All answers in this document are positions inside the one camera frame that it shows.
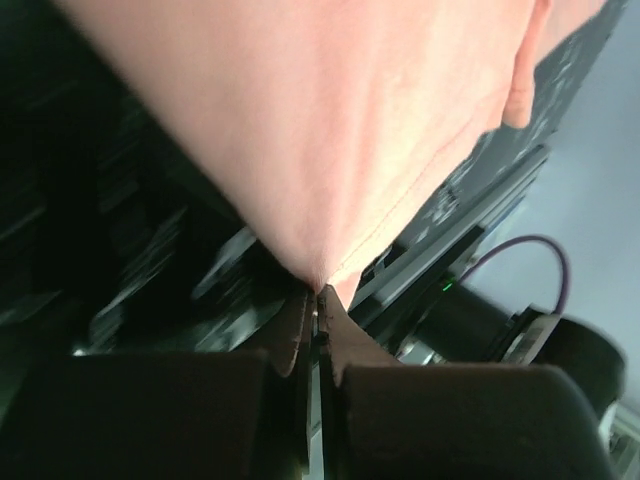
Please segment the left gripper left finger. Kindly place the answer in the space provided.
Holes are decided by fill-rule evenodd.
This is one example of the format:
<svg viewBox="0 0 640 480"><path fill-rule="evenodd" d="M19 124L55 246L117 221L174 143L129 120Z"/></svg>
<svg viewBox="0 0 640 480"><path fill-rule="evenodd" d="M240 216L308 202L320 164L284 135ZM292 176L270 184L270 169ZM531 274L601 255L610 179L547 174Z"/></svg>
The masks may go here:
<svg viewBox="0 0 640 480"><path fill-rule="evenodd" d="M311 295L228 353L67 357L1 427L5 479L299 479L309 469Z"/></svg>

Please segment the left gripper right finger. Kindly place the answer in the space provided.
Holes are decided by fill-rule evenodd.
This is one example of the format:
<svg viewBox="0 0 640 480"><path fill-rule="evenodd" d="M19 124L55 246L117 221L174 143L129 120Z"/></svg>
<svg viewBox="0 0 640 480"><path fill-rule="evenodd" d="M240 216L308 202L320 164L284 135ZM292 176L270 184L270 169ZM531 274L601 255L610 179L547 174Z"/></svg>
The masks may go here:
<svg viewBox="0 0 640 480"><path fill-rule="evenodd" d="M411 366L318 297L328 479L612 479L595 414L544 365Z"/></svg>

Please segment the salmon pink t-shirt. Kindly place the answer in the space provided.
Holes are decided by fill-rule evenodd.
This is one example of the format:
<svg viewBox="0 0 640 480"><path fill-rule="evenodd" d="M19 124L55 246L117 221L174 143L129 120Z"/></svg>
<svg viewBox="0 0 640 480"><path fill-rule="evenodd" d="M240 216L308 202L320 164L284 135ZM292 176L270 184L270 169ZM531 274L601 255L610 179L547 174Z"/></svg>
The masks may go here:
<svg viewBox="0 0 640 480"><path fill-rule="evenodd" d="M256 236L349 304L599 1L62 1Z"/></svg>

